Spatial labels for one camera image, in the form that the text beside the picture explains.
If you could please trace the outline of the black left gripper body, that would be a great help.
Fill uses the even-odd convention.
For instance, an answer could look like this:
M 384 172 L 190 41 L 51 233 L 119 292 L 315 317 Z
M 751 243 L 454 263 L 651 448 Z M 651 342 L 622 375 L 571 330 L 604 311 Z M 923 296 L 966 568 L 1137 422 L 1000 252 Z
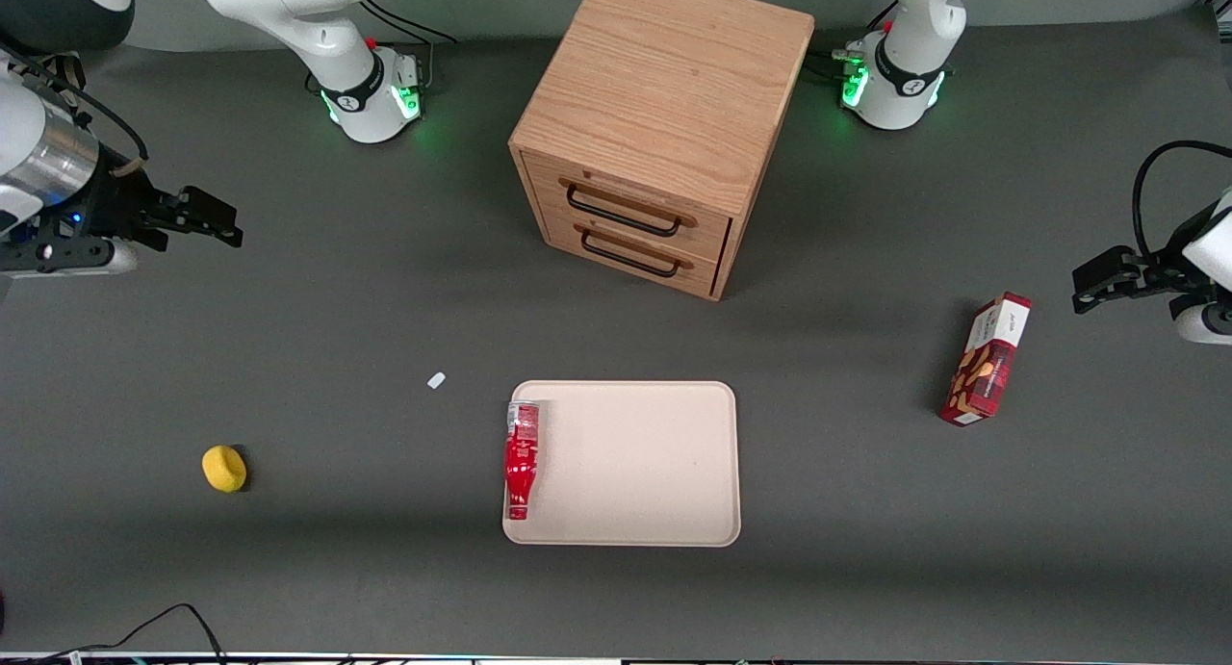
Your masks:
M 1158 266 L 1178 278 L 1214 292 L 1218 305 L 1230 305 L 1231 217 L 1230 213 L 1198 213 L 1170 234 L 1165 248 L 1154 252 Z

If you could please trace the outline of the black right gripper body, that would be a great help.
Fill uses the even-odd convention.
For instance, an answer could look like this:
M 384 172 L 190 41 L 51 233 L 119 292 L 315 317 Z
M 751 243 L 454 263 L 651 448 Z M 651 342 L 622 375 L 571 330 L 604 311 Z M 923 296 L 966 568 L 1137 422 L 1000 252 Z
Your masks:
M 140 243 L 154 251 L 166 251 L 168 234 L 184 232 L 175 195 L 156 188 L 145 170 L 117 175 L 118 159 L 100 158 L 87 185 L 62 204 L 46 208 L 28 222 L 28 232 L 39 223 L 58 227 L 65 222 L 87 236 L 110 236 Z

